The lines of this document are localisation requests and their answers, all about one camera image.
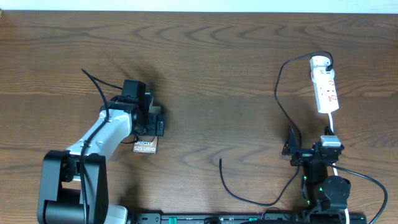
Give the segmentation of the Samsung Galaxy smartphone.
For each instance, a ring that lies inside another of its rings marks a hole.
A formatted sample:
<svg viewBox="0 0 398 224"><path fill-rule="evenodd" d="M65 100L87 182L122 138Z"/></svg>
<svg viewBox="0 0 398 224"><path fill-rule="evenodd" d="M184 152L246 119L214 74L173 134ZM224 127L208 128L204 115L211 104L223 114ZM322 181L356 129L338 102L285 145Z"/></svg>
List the Samsung Galaxy smartphone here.
<svg viewBox="0 0 398 224"><path fill-rule="evenodd" d="M159 138L164 136L165 129L164 115L161 112L161 106L153 106L149 109L146 131L136 135L137 139L132 147L133 152L141 154L157 153L157 143Z"/></svg>

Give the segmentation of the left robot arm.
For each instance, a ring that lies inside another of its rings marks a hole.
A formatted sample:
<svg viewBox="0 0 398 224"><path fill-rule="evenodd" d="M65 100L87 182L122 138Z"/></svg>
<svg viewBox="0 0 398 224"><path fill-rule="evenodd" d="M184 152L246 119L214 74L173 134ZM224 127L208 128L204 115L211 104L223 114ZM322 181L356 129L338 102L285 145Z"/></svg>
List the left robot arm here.
<svg viewBox="0 0 398 224"><path fill-rule="evenodd" d="M64 151L49 151L42 164L37 209L39 223L133 223L135 218L108 197L106 164L125 138L144 138L150 150L164 134L161 106L149 93L122 94L104 104L95 124Z"/></svg>

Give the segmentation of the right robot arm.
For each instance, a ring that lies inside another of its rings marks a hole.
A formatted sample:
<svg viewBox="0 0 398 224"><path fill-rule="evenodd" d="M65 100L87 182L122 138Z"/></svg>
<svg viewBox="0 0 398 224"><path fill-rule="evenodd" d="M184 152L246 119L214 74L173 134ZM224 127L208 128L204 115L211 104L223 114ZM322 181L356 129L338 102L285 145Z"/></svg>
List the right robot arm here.
<svg viewBox="0 0 398 224"><path fill-rule="evenodd" d="M343 149L344 145L329 127L311 148L302 148L293 127L289 126L282 155L291 157L291 166L303 167L302 187L308 202L302 212L305 222L318 221L321 214L337 217L348 207L351 182L328 173L328 166L338 161Z"/></svg>

